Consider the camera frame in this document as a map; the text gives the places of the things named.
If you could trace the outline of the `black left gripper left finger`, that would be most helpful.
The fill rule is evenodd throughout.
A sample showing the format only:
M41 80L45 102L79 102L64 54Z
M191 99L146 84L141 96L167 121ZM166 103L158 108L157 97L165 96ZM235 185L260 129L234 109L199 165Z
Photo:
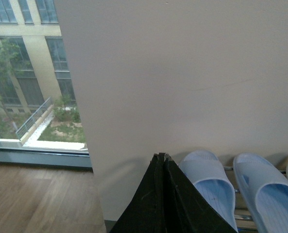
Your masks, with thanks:
M163 164L165 154L154 154L125 211L112 233L164 233Z

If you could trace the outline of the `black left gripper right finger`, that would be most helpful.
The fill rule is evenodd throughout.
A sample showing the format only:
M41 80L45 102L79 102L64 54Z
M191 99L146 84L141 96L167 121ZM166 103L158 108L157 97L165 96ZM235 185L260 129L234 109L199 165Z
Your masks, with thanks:
M194 187L170 155L163 164L163 197L169 233L235 233Z

